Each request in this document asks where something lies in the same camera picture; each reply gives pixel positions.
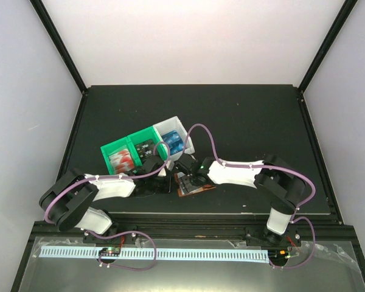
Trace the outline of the brown leather card holder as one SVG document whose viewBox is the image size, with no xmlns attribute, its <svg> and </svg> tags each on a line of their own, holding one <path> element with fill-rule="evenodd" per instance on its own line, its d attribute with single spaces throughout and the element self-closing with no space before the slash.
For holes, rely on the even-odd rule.
<svg viewBox="0 0 365 292">
<path fill-rule="evenodd" d="M 215 189 L 216 187 L 211 184 L 203 186 L 194 186 L 190 181 L 190 178 L 182 172 L 174 174 L 175 182 L 177 185 L 177 194 L 179 197 L 186 197 L 189 195 L 195 195 L 201 192 Z"/>
</svg>

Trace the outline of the white bin with blue cards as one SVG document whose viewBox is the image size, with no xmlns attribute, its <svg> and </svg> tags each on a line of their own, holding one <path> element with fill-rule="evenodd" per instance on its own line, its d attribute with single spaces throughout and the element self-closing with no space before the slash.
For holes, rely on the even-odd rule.
<svg viewBox="0 0 365 292">
<path fill-rule="evenodd" d="M 187 137 L 187 130 L 177 116 L 163 120 L 153 125 L 158 136 L 169 146 L 172 161 L 178 160 L 185 148 L 186 154 L 194 154 L 195 149 L 191 138 Z"/>
</svg>

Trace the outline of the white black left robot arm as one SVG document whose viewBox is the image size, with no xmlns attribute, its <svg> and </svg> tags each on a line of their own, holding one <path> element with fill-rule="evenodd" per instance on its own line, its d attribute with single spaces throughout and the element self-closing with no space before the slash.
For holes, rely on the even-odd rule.
<svg viewBox="0 0 365 292">
<path fill-rule="evenodd" d="M 168 193 L 174 162 L 150 156 L 142 166 L 117 175 L 89 175 L 73 169 L 65 173 L 39 200 L 44 219 L 59 231 L 73 228 L 94 232 L 105 243 L 115 241 L 119 229 L 111 215 L 91 207 L 95 201 Z"/>
</svg>

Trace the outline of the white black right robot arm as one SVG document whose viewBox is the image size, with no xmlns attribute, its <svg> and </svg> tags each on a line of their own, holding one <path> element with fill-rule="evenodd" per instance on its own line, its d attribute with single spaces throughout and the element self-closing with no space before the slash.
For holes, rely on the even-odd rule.
<svg viewBox="0 0 365 292">
<path fill-rule="evenodd" d="M 266 196 L 271 210 L 264 236 L 271 245 L 279 245 L 286 239 L 286 229 L 296 212 L 316 193 L 312 180 L 274 155 L 261 161 L 232 162 L 215 158 L 199 161 L 183 154 L 175 167 L 195 187 L 235 184 L 257 189 Z"/>
</svg>

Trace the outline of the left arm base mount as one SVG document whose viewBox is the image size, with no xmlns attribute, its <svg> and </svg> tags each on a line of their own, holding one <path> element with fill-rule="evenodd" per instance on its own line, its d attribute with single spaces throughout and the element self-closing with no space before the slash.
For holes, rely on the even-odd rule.
<svg viewBox="0 0 365 292">
<path fill-rule="evenodd" d="M 108 239 L 101 239 L 99 237 L 95 237 L 88 231 L 87 234 L 84 235 L 84 237 L 83 237 L 83 243 L 92 243 L 97 246 L 101 246 L 101 245 L 117 246 L 117 245 L 120 245 L 121 243 L 133 243 L 137 237 L 137 235 L 134 234 L 133 231 L 136 231 L 136 230 L 137 230 L 137 226 L 134 224 L 113 223 L 111 225 L 111 227 L 104 234 L 100 235 L 101 237 L 108 237 Z M 129 231 L 129 233 L 125 234 L 123 236 L 120 236 L 120 237 L 112 238 L 112 236 L 114 236 L 116 234 L 120 234 L 122 232 L 126 232 L 126 231 Z"/>
</svg>

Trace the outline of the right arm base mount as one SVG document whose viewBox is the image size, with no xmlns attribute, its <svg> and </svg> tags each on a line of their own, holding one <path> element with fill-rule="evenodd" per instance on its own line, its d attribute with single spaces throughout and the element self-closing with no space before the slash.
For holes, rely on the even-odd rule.
<svg viewBox="0 0 365 292">
<path fill-rule="evenodd" d="M 301 236 L 295 227 L 289 226 L 282 235 L 278 235 L 264 225 L 248 225 L 245 227 L 247 245 L 269 248 L 287 248 L 292 245 L 301 246 Z"/>
</svg>

